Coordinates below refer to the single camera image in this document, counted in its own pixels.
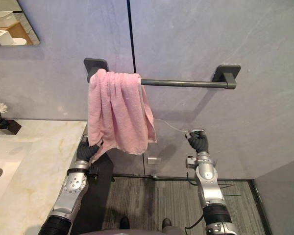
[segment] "pink towel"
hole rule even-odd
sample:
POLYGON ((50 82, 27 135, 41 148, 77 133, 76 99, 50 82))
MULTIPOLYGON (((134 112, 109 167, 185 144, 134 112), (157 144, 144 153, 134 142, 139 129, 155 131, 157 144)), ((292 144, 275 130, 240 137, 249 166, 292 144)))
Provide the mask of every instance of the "pink towel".
POLYGON ((88 141, 103 145, 92 162, 111 148, 142 154, 156 142, 153 115, 139 74, 98 70, 88 92, 88 141))

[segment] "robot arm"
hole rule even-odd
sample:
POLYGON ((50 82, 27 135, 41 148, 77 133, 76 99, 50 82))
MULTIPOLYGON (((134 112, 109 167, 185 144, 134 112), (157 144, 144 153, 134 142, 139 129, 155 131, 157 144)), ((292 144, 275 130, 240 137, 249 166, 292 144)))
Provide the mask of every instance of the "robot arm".
POLYGON ((82 198, 88 190, 88 162, 98 150, 99 146, 89 146, 87 136, 83 135, 63 181, 59 196, 38 235, 67 235, 69 233, 82 198))
POLYGON ((197 153, 195 158, 190 156, 186 159, 186 168, 192 168, 196 171, 195 180, 206 222, 206 234, 238 235, 217 182, 216 164, 210 159, 208 140, 204 130, 193 130, 187 133, 185 137, 197 153))

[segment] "gray wall panel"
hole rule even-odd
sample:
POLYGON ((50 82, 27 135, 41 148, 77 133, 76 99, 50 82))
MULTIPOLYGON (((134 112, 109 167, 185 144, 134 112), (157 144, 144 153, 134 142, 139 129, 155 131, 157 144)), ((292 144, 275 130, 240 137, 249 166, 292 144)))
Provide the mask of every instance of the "gray wall panel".
POLYGON ((5 117, 86 120, 83 59, 133 72, 126 0, 22 0, 38 46, 0 47, 0 102, 5 117))
POLYGON ((294 161, 256 178, 274 235, 294 234, 294 161))
MULTIPOLYGON (((220 64, 242 65, 235 90, 147 87, 156 118, 206 129, 221 178, 255 178, 294 160, 294 0, 136 0, 131 11, 145 79, 208 81, 220 64)), ((185 176, 192 150, 183 133, 156 127, 159 143, 146 155, 163 160, 147 174, 185 176)))

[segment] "shoe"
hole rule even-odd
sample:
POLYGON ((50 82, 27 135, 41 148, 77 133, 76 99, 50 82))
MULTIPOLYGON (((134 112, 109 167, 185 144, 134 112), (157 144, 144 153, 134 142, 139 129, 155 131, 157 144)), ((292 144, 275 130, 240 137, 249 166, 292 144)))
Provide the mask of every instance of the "shoe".
POLYGON ((129 229, 129 219, 126 216, 120 221, 120 229, 129 229))
POLYGON ((169 220, 168 218, 165 218, 163 221, 162 221, 162 229, 164 229, 165 227, 167 226, 172 226, 172 223, 171 223, 171 220, 169 220))

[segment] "towel bar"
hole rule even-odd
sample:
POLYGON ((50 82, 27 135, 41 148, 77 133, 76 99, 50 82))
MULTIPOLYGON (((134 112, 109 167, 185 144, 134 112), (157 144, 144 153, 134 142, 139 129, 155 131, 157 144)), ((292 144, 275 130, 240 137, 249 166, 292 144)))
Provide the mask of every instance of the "towel bar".
MULTIPOLYGON (((88 72, 87 81, 89 82, 97 70, 108 69, 108 63, 102 59, 84 59, 84 65, 88 72)), ((219 65, 215 71, 211 82, 204 81, 178 81, 178 80, 154 80, 142 79, 141 84, 147 86, 167 86, 167 87, 208 87, 235 89, 235 78, 241 69, 240 65, 219 65)))

